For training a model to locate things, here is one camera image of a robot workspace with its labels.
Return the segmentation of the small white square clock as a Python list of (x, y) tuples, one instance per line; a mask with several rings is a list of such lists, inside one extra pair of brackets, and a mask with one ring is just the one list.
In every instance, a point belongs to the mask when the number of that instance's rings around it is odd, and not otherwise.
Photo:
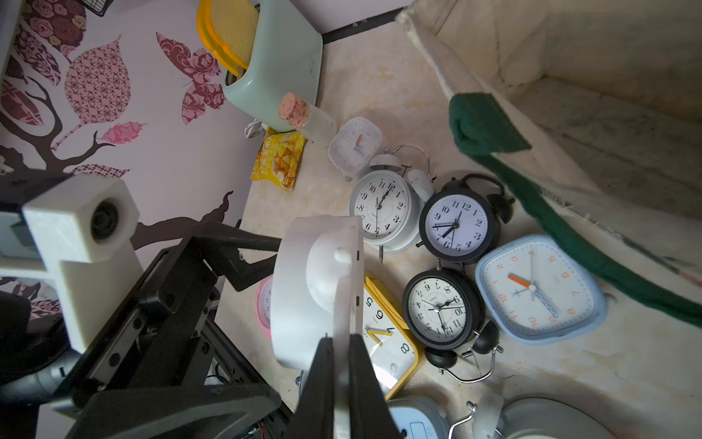
[(309, 371), (319, 342), (330, 338), (345, 360), (362, 317), (363, 239), (359, 217), (297, 218), (276, 257), (272, 283), (272, 349), (284, 367)]

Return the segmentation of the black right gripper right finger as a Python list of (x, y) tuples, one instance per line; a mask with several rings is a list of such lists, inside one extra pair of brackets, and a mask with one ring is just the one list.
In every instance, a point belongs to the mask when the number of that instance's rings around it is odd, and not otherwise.
[(285, 438), (399, 438), (362, 336), (351, 335), (337, 355), (319, 341)]

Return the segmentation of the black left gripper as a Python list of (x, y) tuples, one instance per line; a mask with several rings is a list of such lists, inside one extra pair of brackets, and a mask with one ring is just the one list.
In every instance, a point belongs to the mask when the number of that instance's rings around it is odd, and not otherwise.
[(256, 369), (208, 311), (220, 277), (242, 292), (273, 274), (275, 255), (248, 263), (239, 250), (278, 252), (281, 243), (199, 223), (179, 245), (159, 252), (60, 384), (52, 409), (76, 417), (106, 391), (204, 385), (212, 362), (222, 383), (256, 384)]

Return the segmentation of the canvas tote bag green handles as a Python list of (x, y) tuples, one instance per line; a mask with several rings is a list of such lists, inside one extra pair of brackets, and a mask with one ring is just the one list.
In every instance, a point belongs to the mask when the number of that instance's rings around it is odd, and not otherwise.
[(616, 199), (543, 129), (420, 23), (397, 23), (449, 102), (457, 148), (498, 177), (525, 212), (592, 274), (645, 307), (701, 323), (701, 224)]

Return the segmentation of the pink round alarm clock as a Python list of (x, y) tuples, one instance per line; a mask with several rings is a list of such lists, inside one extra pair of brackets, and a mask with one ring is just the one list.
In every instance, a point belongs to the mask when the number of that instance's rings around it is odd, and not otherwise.
[(261, 331), (265, 334), (268, 339), (272, 338), (271, 333), (271, 303), (272, 303), (272, 282), (273, 276), (268, 276), (261, 280), (259, 284), (255, 311), (258, 324)]

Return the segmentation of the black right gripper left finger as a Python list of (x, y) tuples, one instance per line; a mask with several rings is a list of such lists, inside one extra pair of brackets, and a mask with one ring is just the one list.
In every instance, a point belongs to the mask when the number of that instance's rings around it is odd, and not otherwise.
[(235, 438), (276, 411), (262, 384), (106, 391), (91, 397), (69, 438)]

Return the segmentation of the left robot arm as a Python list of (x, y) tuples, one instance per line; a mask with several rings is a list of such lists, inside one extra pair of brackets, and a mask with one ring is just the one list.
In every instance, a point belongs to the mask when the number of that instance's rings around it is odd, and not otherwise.
[(1, 297), (1, 435), (36, 435), (42, 404), (75, 418), (72, 438), (278, 437), (290, 419), (208, 315), (215, 284), (244, 290), (272, 273), (280, 240), (220, 223), (197, 226), (147, 268), (110, 269), (90, 297), (117, 290), (86, 351), (67, 316), (32, 322), (26, 298)]

